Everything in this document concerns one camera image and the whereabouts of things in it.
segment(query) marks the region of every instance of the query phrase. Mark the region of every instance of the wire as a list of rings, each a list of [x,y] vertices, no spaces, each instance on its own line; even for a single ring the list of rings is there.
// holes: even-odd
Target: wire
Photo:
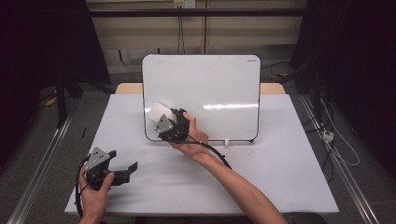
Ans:
[[[47,98],[49,98],[50,96],[55,96],[56,97],[56,88],[53,89],[53,91],[51,91],[49,94],[47,94],[46,96],[41,97],[38,102],[43,101]]]
[[[330,173],[330,176],[329,176],[329,179],[327,179],[327,183],[329,184],[330,182],[332,182],[332,176],[333,176],[333,174],[334,174],[334,167],[333,167],[333,165],[332,165],[332,159],[330,159],[330,155],[332,154],[332,151],[331,150],[329,150],[329,151],[327,151],[327,153],[326,153],[326,159],[324,160],[324,162],[322,163],[322,165],[321,165],[321,171],[323,172],[323,174],[326,174],[325,172],[324,172],[324,168],[326,167],[326,163],[327,163],[327,161],[330,161],[330,165],[331,165],[331,173]]]
[[[269,67],[272,67],[272,66],[277,65],[277,64],[280,64],[280,63],[289,63],[289,61],[283,61],[283,62],[278,62],[278,63],[272,63],[272,64],[270,64],[270,65],[267,65],[267,66],[262,67],[262,69],[264,69],[264,68],[269,68]]]
[[[270,78],[268,79],[267,82],[271,82],[271,81],[272,81],[272,78],[273,78],[273,76],[274,76],[274,75],[273,75],[272,67],[273,67],[274,65],[281,64],[281,63],[289,63],[289,61],[278,62],[278,63],[272,63],[272,64],[270,64],[270,65],[268,65],[268,66],[262,67],[262,69],[270,68]]]
[[[186,54],[186,49],[184,48],[184,31],[183,31],[183,19],[178,17],[178,41],[177,41],[177,54],[180,48],[180,38],[183,45],[183,53]]]
[[[225,156],[221,155],[215,148],[213,148],[212,146],[210,146],[210,145],[208,145],[206,143],[203,143],[202,141],[198,142],[197,140],[195,140],[191,136],[190,136],[190,138],[192,140],[194,140],[194,142],[192,142],[192,141],[175,141],[175,140],[164,140],[164,141],[170,142],[170,143],[177,143],[177,144],[195,144],[195,145],[201,145],[203,147],[206,147],[207,149],[209,149],[212,152],[214,152],[219,157],[219,159],[224,163],[225,166],[227,166],[231,170],[233,169],[233,168],[231,168],[230,164],[225,160]]]
[[[89,154],[86,158],[82,159],[81,163],[79,164],[79,167],[77,169],[77,173],[76,173],[76,179],[75,179],[75,183],[76,183],[76,201],[75,201],[75,205],[78,211],[78,214],[80,217],[82,217],[83,211],[82,211],[82,206],[81,206],[81,192],[87,188],[87,186],[85,186],[80,192],[78,192],[78,188],[79,188],[79,174],[81,173],[81,169],[84,166],[85,162],[88,161],[90,159],[91,154]]]
[[[355,163],[352,163],[352,162],[349,162],[349,161],[344,160],[344,159],[341,157],[341,155],[340,155],[337,151],[335,151],[335,150],[333,149],[332,146],[330,146],[330,144],[329,144],[329,142],[328,142],[327,140],[324,140],[324,141],[325,141],[326,144],[328,145],[329,149],[334,153],[334,155],[335,155],[338,159],[340,159],[343,163],[348,164],[348,165],[351,165],[351,166],[359,165],[359,163],[361,162],[361,159],[359,158],[358,153],[357,153],[357,152],[355,151],[355,149],[348,143],[348,141],[344,138],[344,136],[341,135],[340,132],[338,132],[337,128],[335,127],[334,123],[332,122],[331,115],[330,115],[329,110],[327,109],[326,106],[324,107],[324,109],[326,110],[326,113],[327,113],[327,115],[329,116],[329,121],[332,123],[332,127],[333,127],[334,130],[340,135],[340,137],[346,142],[346,144],[350,147],[350,149],[351,149],[352,152],[355,154],[355,156],[356,156],[356,158],[358,159],[358,161],[355,162]]]
[[[119,49],[119,58],[120,58],[120,62],[122,64],[125,64],[124,60],[122,59],[122,54],[121,54],[121,50]]]

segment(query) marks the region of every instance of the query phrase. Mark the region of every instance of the black curtain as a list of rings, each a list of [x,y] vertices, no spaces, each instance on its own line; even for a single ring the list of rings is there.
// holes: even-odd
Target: black curtain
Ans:
[[[110,82],[92,19],[48,13],[59,9],[88,11],[84,0],[0,5],[1,163],[21,140],[40,90],[54,86],[57,74]]]

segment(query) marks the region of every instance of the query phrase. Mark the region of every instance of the floor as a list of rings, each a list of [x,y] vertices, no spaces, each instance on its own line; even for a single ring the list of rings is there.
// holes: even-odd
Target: floor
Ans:
[[[290,69],[287,66],[273,67],[262,70],[262,81],[276,81],[276,77],[270,77],[270,70],[273,74],[283,74]],[[111,87],[116,87],[121,82],[139,80],[139,77],[131,74],[121,74],[113,77]],[[309,94],[297,94],[293,82],[288,82],[285,86],[287,94],[296,108],[297,114],[304,128],[309,131],[315,129],[309,120],[308,113],[304,107],[304,98],[309,99]],[[15,154],[13,154],[7,164],[3,167],[0,175],[0,222],[5,223],[13,214],[22,194],[35,175],[37,167],[47,167],[43,182],[35,185],[37,191],[34,192],[31,203],[24,204],[26,213],[19,217],[19,223],[78,223],[76,216],[68,215],[64,212],[67,200],[73,189],[73,179],[79,161],[87,153],[95,136],[96,130],[101,121],[101,117],[106,109],[108,95],[97,91],[87,85],[82,85],[84,95],[81,99],[67,98],[67,108],[69,113],[74,113],[69,126],[64,132],[64,139],[58,143],[57,150],[51,155],[53,161],[43,166],[40,162],[46,155],[46,151],[51,144],[52,137],[56,134],[57,107],[55,105],[42,106],[40,104],[35,112],[32,122]],[[342,108],[337,107],[336,102],[331,102],[333,110],[333,121],[337,130],[344,136],[350,145],[356,150],[360,157],[360,164],[348,166],[348,171],[360,187],[363,196],[367,199],[378,222],[392,223],[396,220],[396,180],[385,170],[381,164],[373,158],[370,150],[365,146],[364,141],[353,132],[344,117]],[[308,132],[307,137],[317,155],[318,162],[322,164],[326,160],[327,151],[323,147],[317,132]],[[349,146],[342,140],[338,133],[335,134],[335,145],[346,161],[355,162],[356,156],[351,152]],[[345,179],[336,168],[332,168],[327,162],[324,174],[332,179],[329,183],[334,199],[336,200],[340,213],[325,215],[324,218],[329,223],[370,223],[364,220],[360,210],[357,208],[357,201],[351,196],[351,190],[345,184]],[[291,223],[292,215],[285,215]],[[107,223],[134,223],[133,217],[105,217]],[[155,217],[149,220],[150,223],[193,223],[194,218],[174,218]],[[223,219],[223,223],[245,223],[245,219],[235,219],[230,217]],[[195,219],[194,223],[212,223],[209,219]]]

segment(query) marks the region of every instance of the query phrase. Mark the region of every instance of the white panel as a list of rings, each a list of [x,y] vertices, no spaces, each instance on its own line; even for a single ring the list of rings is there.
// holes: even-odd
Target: white panel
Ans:
[[[143,60],[146,135],[158,140],[147,113],[154,103],[183,108],[211,140],[252,140],[258,133],[260,59],[255,55],[149,55]]]

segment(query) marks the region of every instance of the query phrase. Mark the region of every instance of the wrist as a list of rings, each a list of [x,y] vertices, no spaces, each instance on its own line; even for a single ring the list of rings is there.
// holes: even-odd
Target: wrist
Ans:
[[[203,166],[207,166],[208,164],[218,162],[219,160],[208,153],[201,154],[199,157],[195,158],[195,161]]]
[[[101,220],[102,217],[99,216],[84,215],[79,224],[97,224],[100,223]]]

